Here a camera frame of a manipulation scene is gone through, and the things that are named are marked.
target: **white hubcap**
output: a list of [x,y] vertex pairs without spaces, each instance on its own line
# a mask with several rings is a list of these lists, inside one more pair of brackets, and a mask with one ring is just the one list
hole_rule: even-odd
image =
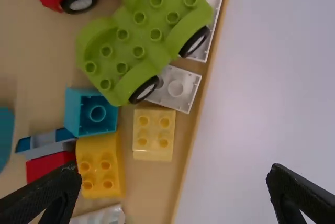
[[204,37],[205,36],[202,36],[198,40],[196,40],[196,42],[189,48],[188,52],[192,52],[194,49],[196,49],[199,46],[199,44],[202,43]]
[[146,88],[143,92],[141,92],[141,94],[137,97],[137,99],[142,99],[145,96],[147,96],[152,89],[155,87],[155,84],[150,85],[148,88]]
[[70,4],[70,9],[72,10],[83,10],[92,5],[92,0],[75,0]]

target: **lime green duplo car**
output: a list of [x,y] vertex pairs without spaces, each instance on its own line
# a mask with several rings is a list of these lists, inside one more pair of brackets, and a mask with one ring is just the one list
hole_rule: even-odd
[[174,59],[208,37],[206,0],[122,0],[111,17],[87,25],[77,39],[77,64],[114,106],[144,100]]

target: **teal duplo piece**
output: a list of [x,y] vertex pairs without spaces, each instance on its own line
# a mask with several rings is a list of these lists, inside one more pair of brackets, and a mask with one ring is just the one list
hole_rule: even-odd
[[8,107],[0,107],[0,172],[9,160],[14,132],[14,115]]
[[64,127],[77,138],[115,132],[118,111],[96,89],[65,91]]

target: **yellow duplo brick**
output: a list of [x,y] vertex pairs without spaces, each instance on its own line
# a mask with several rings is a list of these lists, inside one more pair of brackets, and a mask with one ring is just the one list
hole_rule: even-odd
[[135,109],[133,157],[136,160],[170,162],[176,111],[165,108]]
[[124,167],[118,132],[79,138],[75,155],[85,198],[124,196]]

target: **red duplo brick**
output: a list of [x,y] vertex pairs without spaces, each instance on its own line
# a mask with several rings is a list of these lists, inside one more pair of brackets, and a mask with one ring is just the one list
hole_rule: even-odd
[[31,183],[66,163],[75,160],[74,152],[58,152],[26,162],[27,183]]

